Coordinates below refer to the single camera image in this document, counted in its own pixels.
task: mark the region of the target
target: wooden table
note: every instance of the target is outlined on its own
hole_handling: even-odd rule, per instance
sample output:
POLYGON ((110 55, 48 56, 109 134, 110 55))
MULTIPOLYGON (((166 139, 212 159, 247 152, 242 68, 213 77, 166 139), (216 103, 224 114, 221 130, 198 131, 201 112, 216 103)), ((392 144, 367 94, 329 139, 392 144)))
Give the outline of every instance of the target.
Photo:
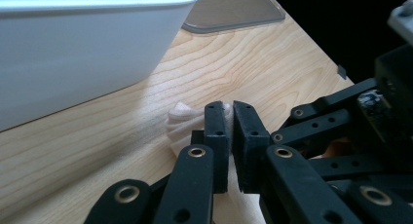
POLYGON ((148 79, 0 132, 0 222, 83 223, 113 183, 168 174, 165 120, 178 101, 247 102, 272 132, 293 106, 351 84, 289 15, 208 35, 180 30, 148 79))

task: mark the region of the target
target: white object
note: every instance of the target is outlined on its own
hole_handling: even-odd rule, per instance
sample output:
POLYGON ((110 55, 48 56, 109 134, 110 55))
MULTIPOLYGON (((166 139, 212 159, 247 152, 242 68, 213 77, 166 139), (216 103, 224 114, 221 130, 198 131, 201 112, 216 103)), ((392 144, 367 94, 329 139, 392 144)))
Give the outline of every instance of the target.
POLYGON ((402 6, 393 9, 388 24, 413 46, 413 0, 407 0, 402 6))
POLYGON ((197 0, 0 0, 0 131, 145 79, 197 0))

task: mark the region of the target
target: black background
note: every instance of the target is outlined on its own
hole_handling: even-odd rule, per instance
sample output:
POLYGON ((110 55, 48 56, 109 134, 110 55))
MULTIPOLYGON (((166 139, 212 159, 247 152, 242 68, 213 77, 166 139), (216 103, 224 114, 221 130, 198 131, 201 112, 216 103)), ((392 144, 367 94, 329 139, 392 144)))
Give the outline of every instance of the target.
POLYGON ((350 79, 374 76, 374 60, 406 44, 388 25, 406 0, 277 0, 350 79))

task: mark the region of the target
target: white plastic container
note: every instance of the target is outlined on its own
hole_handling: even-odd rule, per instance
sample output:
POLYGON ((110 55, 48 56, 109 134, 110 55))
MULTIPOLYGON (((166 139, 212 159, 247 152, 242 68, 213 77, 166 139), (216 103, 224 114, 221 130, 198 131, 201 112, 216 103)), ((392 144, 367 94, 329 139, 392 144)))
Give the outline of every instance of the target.
POLYGON ((197 0, 0 0, 0 131, 158 65, 197 0))

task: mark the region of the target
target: light wood tabletop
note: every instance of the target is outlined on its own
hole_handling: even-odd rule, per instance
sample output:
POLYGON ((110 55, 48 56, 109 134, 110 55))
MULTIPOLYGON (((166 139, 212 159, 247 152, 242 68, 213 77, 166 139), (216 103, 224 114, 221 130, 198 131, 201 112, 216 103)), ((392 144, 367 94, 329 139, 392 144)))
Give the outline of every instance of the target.
POLYGON ((170 173, 165 120, 178 101, 247 102, 273 132, 292 107, 352 84, 289 15, 206 35, 180 30, 144 81, 0 132, 0 223, 83 223, 115 182, 170 173))

